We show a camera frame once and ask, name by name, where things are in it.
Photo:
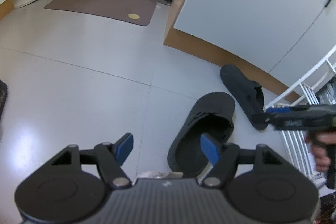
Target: white cabinet door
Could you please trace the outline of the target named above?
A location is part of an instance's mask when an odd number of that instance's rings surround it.
[[[269,72],[327,0],[186,0],[175,28]]]
[[[270,72],[272,76],[290,86],[317,64],[336,44],[336,0],[321,15],[293,49]],[[330,61],[336,61],[333,55]],[[305,83],[314,85],[328,70],[320,67]]]

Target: black handle grip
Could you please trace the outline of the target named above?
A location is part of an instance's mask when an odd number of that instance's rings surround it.
[[[328,172],[327,172],[327,187],[330,189],[336,188],[336,145],[327,145],[327,154],[331,160]]]

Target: ridged gray surface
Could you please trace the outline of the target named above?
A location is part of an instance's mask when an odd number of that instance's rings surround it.
[[[219,190],[194,179],[139,179],[136,186],[112,193],[96,215],[81,224],[247,224],[251,220],[225,200]]]

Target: wooden baseboard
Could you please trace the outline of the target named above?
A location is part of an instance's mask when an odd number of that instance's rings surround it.
[[[164,45],[197,56],[218,66],[233,64],[237,66],[249,79],[259,82],[264,88],[277,95],[280,95],[288,89],[285,84],[281,83],[267,72],[252,65],[246,60],[241,59],[233,53],[217,47],[205,40],[174,29],[173,27],[171,27],[168,31]],[[286,99],[293,103],[299,97],[300,96],[297,93],[292,92],[286,97]]]
[[[0,20],[9,14],[14,9],[14,0],[5,0],[0,4]]]

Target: screw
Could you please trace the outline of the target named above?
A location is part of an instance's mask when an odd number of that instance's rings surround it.
[[[204,180],[204,184],[209,187],[216,187],[220,185],[220,183],[221,183],[221,180],[215,177],[206,178]]]
[[[129,184],[129,180],[127,178],[116,178],[112,181],[112,183],[114,184],[114,186],[116,187],[124,187],[127,184]]]

